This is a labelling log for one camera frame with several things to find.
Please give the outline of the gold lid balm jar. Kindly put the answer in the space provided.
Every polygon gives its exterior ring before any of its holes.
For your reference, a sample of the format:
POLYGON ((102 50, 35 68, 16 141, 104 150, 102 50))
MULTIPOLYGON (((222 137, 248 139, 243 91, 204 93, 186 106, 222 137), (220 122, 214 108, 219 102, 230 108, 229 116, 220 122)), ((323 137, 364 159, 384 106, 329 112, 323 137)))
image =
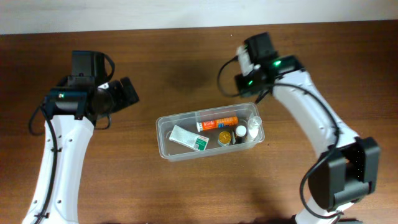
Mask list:
POLYGON ((218 136, 218 144, 221 147, 229 146, 229 144, 231 143, 231 140, 232 140, 232 136, 229 132, 227 132, 227 131, 220 132, 220 134, 218 136))

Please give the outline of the white squeeze tube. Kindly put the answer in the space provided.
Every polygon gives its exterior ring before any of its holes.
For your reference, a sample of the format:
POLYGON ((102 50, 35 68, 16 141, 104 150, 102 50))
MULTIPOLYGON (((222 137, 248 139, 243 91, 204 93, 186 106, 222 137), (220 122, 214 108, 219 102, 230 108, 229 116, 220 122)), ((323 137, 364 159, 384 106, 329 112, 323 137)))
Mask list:
POLYGON ((253 142, 259 133, 260 127, 262 126, 262 119, 259 116, 250 118, 247 123, 247 134, 245 142, 253 142))

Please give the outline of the black white-capped bottle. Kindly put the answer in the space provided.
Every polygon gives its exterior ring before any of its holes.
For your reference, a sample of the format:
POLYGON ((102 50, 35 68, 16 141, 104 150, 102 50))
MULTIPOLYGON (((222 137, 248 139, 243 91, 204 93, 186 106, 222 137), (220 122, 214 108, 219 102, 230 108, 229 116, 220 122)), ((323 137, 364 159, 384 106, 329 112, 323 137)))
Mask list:
POLYGON ((235 131, 234 131, 234 144, 241 144, 244 143, 244 139, 247 133, 247 129, 245 126, 243 125, 239 125, 236 127, 235 131))

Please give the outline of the clear plastic container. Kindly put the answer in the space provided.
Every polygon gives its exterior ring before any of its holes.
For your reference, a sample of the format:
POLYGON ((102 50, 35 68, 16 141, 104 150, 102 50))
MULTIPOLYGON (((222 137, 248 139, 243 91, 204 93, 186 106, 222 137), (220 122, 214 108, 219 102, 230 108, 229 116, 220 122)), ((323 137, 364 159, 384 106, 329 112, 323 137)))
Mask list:
POLYGON ((215 156, 234 151, 242 151, 250 149, 256 144, 263 142, 265 133, 262 126, 259 126, 257 136, 251 142, 242 142, 241 144, 229 144, 221 146, 218 143, 218 136, 222 131, 232 132, 233 127, 223 127, 207 131, 198 131, 196 123, 200 121, 211 121, 221 118, 235 116, 239 120, 239 124, 246 124, 249 119, 259 116, 257 106, 254 103, 243 103, 238 105, 229 105, 218 108, 192 111, 160 117, 156 121, 157 141, 160 156, 170 162, 183 161, 188 159, 196 159, 200 157, 215 156), (175 126, 178 126, 191 133, 199 134, 209 139, 207 145, 203 147, 203 143, 198 143, 198 149, 192 149, 183 144, 179 144, 170 140, 170 135, 175 126))

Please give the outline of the orange white-capped tube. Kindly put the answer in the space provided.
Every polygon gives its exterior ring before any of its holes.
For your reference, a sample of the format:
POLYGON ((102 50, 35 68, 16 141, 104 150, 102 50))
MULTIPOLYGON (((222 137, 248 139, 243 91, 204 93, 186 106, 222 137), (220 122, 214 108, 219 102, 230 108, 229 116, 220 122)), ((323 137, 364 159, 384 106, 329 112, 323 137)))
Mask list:
POLYGON ((220 129, 227 126, 235 126, 239 123, 237 116, 214 119, 210 121, 197 122, 197 131, 207 131, 212 129, 220 129))

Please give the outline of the white green medicine box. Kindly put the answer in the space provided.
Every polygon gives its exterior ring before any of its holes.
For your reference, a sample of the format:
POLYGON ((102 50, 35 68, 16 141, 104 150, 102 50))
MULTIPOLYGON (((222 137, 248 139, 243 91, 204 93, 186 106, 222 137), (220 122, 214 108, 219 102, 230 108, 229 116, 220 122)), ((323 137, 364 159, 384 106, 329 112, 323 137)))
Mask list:
POLYGON ((175 125, 169 136, 169 140, 186 146, 194 151, 204 151, 210 139, 175 125))

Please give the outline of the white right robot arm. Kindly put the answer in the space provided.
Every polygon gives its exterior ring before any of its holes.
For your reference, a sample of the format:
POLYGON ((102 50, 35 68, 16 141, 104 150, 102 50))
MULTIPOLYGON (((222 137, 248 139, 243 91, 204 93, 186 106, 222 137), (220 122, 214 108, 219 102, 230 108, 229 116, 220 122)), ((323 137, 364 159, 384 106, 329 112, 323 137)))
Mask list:
POLYGON ((308 137, 317 161, 301 180, 309 200, 292 223, 338 223, 344 211, 376 189, 381 148, 372 138, 361 138, 333 111, 312 82, 309 72, 293 55, 252 59, 235 58, 241 74, 239 94, 271 92, 308 137))

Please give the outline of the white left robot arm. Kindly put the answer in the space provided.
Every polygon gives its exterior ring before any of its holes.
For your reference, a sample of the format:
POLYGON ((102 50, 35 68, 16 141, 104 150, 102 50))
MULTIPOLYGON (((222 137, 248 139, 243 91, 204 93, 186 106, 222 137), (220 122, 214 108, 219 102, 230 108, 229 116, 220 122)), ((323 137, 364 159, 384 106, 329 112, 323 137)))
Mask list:
POLYGON ((138 101, 128 77, 65 77, 49 91, 36 109, 45 120, 45 144, 24 223, 78 223, 83 161, 96 123, 138 101))

